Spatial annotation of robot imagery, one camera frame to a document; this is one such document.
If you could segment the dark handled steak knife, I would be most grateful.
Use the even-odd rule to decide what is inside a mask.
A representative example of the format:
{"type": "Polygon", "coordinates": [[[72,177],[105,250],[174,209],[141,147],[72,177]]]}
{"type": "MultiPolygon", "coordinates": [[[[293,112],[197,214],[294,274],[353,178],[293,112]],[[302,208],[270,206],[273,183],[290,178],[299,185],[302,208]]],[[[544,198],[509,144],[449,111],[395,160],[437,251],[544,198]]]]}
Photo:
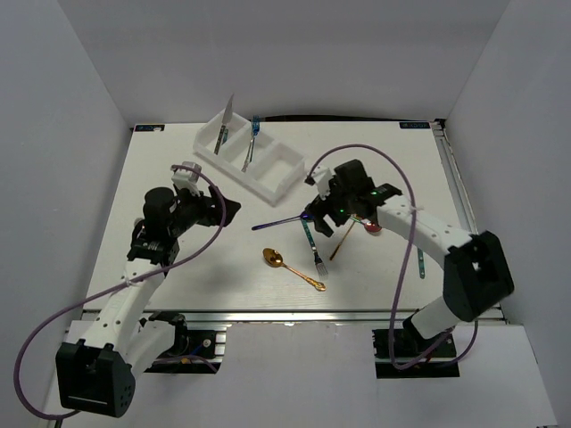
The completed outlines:
{"type": "Polygon", "coordinates": [[[213,151],[213,153],[215,155],[219,154],[219,150],[220,150],[220,148],[222,146],[222,142],[223,142],[223,137],[224,137],[225,132],[228,128],[229,122],[232,120],[232,117],[233,117],[233,101],[234,101],[234,94],[232,94],[229,97],[226,108],[223,111],[223,115],[222,115],[222,119],[221,119],[221,123],[220,123],[219,135],[218,135],[217,142],[216,142],[216,145],[215,145],[215,148],[213,151]]]}

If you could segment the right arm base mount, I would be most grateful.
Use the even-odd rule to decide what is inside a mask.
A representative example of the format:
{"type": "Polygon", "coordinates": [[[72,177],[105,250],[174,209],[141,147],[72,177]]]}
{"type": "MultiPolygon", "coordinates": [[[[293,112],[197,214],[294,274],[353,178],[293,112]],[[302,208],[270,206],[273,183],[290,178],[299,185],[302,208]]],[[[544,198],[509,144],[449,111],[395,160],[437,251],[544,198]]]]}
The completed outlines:
{"type": "MultiPolygon", "coordinates": [[[[395,362],[404,365],[413,358],[429,349],[441,334],[431,339],[416,338],[412,333],[403,328],[393,330],[393,353],[395,362]]],[[[375,356],[375,368],[378,379],[401,379],[401,378],[435,378],[435,377],[458,377],[458,364],[440,368],[439,365],[451,362],[457,357],[454,340],[449,333],[447,338],[432,350],[417,364],[407,370],[398,370],[391,363],[389,355],[389,329],[376,329],[372,331],[372,341],[375,356]]]]}

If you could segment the ornate silver fork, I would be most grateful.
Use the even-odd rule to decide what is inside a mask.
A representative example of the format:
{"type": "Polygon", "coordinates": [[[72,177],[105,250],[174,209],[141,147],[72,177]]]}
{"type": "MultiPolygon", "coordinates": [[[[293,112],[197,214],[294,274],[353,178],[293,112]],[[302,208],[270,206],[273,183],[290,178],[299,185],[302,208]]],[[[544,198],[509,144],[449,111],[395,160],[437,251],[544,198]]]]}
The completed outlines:
{"type": "Polygon", "coordinates": [[[247,152],[246,152],[246,156],[245,156],[245,159],[244,159],[244,163],[243,163],[243,166],[242,166],[242,168],[241,168],[241,172],[243,172],[243,173],[246,172],[246,170],[248,169],[248,166],[249,166],[250,162],[252,161],[252,152],[253,152],[254,144],[255,144],[255,136],[251,135],[250,142],[249,142],[249,145],[248,145],[248,149],[247,149],[247,152]]]}

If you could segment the teal handled silver fork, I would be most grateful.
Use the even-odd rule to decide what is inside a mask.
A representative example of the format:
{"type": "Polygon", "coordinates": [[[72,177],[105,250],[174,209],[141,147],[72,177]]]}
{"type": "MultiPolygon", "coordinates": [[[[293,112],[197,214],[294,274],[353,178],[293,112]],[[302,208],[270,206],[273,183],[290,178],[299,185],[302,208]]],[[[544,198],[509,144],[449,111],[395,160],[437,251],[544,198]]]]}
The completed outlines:
{"type": "Polygon", "coordinates": [[[317,245],[314,242],[313,236],[311,234],[308,222],[305,219],[302,219],[302,227],[304,229],[304,233],[307,237],[307,240],[309,242],[309,245],[311,247],[311,251],[313,254],[313,258],[314,258],[314,265],[315,268],[317,269],[318,275],[322,280],[326,280],[328,277],[328,271],[326,268],[326,265],[324,263],[324,261],[322,260],[322,258],[319,256],[319,251],[317,249],[317,245]]]}

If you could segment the blue iridescent fork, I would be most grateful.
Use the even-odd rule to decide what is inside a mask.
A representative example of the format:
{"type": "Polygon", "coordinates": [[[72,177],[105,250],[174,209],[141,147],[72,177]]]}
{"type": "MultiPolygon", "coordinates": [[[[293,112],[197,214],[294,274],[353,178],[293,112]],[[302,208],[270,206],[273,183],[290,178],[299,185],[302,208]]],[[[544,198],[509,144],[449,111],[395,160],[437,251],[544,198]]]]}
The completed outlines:
{"type": "Polygon", "coordinates": [[[261,128],[261,118],[258,115],[252,117],[252,135],[257,136],[261,128]]]}

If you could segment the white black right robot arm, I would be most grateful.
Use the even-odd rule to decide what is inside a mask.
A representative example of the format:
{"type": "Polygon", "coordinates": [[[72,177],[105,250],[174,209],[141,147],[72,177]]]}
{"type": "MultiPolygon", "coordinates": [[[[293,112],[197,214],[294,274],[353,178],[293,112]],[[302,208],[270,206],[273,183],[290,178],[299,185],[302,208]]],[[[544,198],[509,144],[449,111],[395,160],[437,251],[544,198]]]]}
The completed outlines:
{"type": "Polygon", "coordinates": [[[435,338],[460,322],[472,322],[515,290],[499,238],[450,226],[418,210],[390,184],[375,185],[359,160],[335,169],[313,170],[307,184],[318,189],[306,210],[317,232],[331,236],[352,215],[403,238],[410,238],[443,269],[443,292],[403,323],[404,348],[416,356],[432,349],[435,338]]]}

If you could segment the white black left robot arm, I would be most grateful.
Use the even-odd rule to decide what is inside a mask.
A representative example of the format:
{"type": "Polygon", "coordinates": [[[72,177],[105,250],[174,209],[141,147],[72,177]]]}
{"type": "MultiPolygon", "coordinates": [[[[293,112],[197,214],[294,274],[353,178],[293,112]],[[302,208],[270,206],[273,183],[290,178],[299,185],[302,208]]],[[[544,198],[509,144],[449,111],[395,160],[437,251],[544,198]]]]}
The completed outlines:
{"type": "Polygon", "coordinates": [[[182,316],[155,312],[144,317],[151,297],[179,252],[190,227],[227,226],[239,202],[187,189],[156,187],[145,195],[125,265],[126,288],[112,292],[91,326],[55,357],[60,401],[76,411],[119,418],[134,398],[137,378],[162,354],[177,356],[188,345],[182,316]]]}

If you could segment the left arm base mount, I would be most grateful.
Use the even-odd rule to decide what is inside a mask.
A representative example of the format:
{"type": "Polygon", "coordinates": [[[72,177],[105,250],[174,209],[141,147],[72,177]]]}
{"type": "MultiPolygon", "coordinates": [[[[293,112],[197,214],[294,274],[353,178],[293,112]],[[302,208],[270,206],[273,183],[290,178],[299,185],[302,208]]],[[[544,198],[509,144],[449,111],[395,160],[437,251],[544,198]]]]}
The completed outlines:
{"type": "Polygon", "coordinates": [[[192,327],[177,312],[159,311],[138,321],[138,332],[152,321],[163,322],[175,329],[174,344],[163,351],[145,371],[151,374],[215,375],[223,357],[225,332],[192,327]]]}

